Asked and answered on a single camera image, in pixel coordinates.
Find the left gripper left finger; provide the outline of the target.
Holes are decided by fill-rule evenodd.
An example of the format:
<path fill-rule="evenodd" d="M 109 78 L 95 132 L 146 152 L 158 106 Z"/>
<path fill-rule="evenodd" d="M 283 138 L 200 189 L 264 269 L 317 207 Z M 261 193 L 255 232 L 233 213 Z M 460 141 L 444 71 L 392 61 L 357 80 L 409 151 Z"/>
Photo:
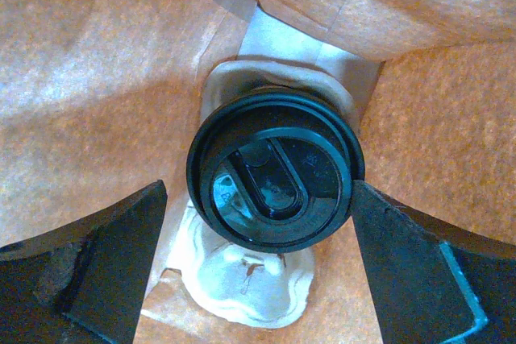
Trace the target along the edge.
<path fill-rule="evenodd" d="M 1 248 L 3 343 L 131 343 L 167 205 L 164 182 Z"/>

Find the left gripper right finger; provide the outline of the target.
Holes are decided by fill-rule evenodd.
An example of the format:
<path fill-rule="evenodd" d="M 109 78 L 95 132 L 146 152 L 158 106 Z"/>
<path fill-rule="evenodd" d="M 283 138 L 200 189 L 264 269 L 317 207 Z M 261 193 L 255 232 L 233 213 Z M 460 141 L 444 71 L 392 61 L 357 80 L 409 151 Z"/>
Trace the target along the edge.
<path fill-rule="evenodd" d="M 385 343 L 513 343 L 515 247 L 410 208 L 362 180 L 354 223 Z"/>

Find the brown pulp cup carrier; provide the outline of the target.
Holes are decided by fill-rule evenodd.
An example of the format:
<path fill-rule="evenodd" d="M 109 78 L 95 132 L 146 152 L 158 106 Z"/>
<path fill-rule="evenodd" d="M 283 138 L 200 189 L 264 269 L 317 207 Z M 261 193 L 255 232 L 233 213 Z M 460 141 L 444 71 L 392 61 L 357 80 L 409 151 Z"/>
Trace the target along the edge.
<path fill-rule="evenodd" d="M 321 99 L 356 133 L 355 103 L 334 77 L 271 60 L 233 60 L 215 67 L 202 91 L 202 123 L 238 97 L 277 87 Z M 215 233 L 189 196 L 168 264 L 180 270 L 189 294 L 209 312 L 253 327 L 281 328 L 306 307 L 315 272 L 313 247 L 267 253 L 239 246 Z"/>

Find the brown paper bag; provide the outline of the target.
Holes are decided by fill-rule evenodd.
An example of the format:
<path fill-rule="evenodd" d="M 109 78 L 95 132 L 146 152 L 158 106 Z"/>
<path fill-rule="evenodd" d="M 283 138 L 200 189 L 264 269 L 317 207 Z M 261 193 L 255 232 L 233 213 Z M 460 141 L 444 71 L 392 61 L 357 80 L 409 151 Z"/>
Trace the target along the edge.
<path fill-rule="evenodd" d="M 1 0 L 1 242 L 154 180 L 167 244 L 209 71 L 247 5 L 383 63 L 361 121 L 367 181 L 515 241 L 515 0 Z"/>

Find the black coffee cup lid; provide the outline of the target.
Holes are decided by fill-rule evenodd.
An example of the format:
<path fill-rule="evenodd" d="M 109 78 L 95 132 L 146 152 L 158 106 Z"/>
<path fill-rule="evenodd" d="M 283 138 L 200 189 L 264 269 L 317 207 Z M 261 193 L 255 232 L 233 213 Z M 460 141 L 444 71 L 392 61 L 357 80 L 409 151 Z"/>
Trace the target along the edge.
<path fill-rule="evenodd" d="M 190 198 L 218 235 L 249 250 L 313 246 L 348 219 L 365 176 L 351 126 L 317 97 L 285 88 L 250 92 L 211 113 L 186 163 Z"/>

